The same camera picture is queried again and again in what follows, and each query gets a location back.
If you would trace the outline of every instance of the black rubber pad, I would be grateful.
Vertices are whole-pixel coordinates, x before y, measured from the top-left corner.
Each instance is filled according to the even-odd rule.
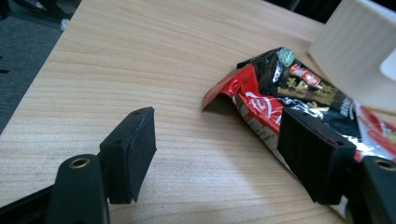
[[[285,108],[278,150],[314,202],[339,204],[356,147],[320,119]]]
[[[152,107],[129,114],[101,143],[98,157],[109,176],[105,189],[110,203],[137,201],[156,150]]]

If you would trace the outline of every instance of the screw hole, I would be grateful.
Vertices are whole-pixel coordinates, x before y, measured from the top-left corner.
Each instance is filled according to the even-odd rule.
[[[384,170],[396,171],[396,166],[387,161],[376,160],[375,163]]]
[[[79,168],[86,166],[88,163],[90,163],[90,159],[78,158],[78,159],[70,162],[69,167],[72,169],[79,169]]]

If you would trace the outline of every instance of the wooden table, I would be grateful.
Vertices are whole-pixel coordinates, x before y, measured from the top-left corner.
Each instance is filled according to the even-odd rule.
[[[157,153],[137,204],[113,223],[343,223],[312,203],[223,103],[205,93],[280,46],[317,69],[323,24],[263,1],[84,0],[0,140],[0,205],[53,184],[62,161],[96,154],[131,111],[153,106]]]

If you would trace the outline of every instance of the wood grain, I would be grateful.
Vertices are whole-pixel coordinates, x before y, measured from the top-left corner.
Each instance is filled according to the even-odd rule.
[[[307,54],[322,24],[263,1],[84,0],[0,140],[0,205],[53,184],[58,166],[153,106],[158,151],[137,204],[113,223],[343,223],[230,105],[205,93],[247,58]]]

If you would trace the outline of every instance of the floor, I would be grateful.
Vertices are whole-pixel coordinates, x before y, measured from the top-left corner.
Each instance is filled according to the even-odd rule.
[[[62,34],[60,23],[32,17],[8,0],[12,14],[0,21],[0,133]]]

